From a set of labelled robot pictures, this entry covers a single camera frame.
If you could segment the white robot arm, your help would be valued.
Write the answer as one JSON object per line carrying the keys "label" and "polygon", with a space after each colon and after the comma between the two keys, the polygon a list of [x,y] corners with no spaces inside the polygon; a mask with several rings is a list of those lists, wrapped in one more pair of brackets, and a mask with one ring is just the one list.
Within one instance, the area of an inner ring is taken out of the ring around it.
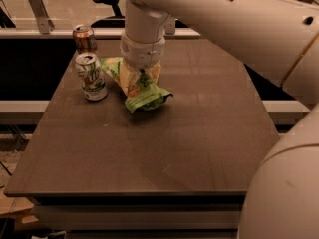
{"label": "white robot arm", "polygon": [[261,161],[237,239],[319,239],[317,7],[294,0],[127,0],[122,41],[135,65],[156,39],[153,12],[177,18],[309,108]]}

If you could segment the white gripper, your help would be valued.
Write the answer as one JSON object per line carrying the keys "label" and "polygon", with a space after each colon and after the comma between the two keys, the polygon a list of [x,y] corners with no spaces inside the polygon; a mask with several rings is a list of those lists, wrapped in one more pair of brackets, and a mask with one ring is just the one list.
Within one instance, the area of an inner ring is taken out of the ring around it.
{"label": "white gripper", "polygon": [[165,38],[160,32],[159,39],[143,43],[134,41],[124,32],[121,36],[120,51],[123,56],[120,62],[120,86],[129,96],[139,79],[139,69],[146,68],[146,74],[156,84],[160,77],[160,59],[164,54]]}

